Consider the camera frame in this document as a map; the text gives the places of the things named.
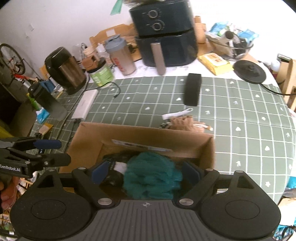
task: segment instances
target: white bottle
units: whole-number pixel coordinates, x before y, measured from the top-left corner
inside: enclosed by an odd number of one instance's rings
[[[103,44],[98,44],[98,47],[96,48],[96,50],[98,51],[100,57],[103,57],[106,59],[106,62],[109,66],[113,65],[110,55],[107,53]]]

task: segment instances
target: silver handle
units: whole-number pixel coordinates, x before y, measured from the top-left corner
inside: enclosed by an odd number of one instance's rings
[[[151,49],[157,73],[159,75],[164,75],[166,73],[166,67],[160,43],[151,43]]]

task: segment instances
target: green label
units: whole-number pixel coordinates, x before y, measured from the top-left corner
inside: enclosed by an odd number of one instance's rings
[[[98,86],[102,86],[114,80],[113,74],[108,66],[102,67],[97,72],[90,74],[90,76]]]

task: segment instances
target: screw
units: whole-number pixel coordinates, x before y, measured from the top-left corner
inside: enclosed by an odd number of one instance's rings
[[[110,198],[101,198],[98,200],[98,204],[106,206],[110,205],[112,203],[112,200]]]
[[[190,205],[192,205],[194,202],[193,202],[193,200],[191,200],[191,199],[189,199],[189,198],[182,198],[182,199],[180,199],[179,203],[180,203],[181,205],[184,205],[184,206],[190,206]]]

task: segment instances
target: green tablecloth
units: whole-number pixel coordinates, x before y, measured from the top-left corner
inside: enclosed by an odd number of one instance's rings
[[[116,80],[116,86],[100,89],[86,121],[159,127],[161,115],[189,107],[183,105],[186,76],[142,77]],[[95,87],[89,84],[88,89]],[[272,85],[269,88],[279,91]],[[62,94],[59,101],[70,110],[81,91]],[[190,113],[214,130],[216,166],[224,174],[243,170],[278,202],[292,169],[295,128],[281,96],[241,80],[202,78],[199,105]],[[49,118],[56,138],[62,122]],[[41,125],[35,123],[31,135]],[[66,145],[73,121],[66,121],[59,139]]]

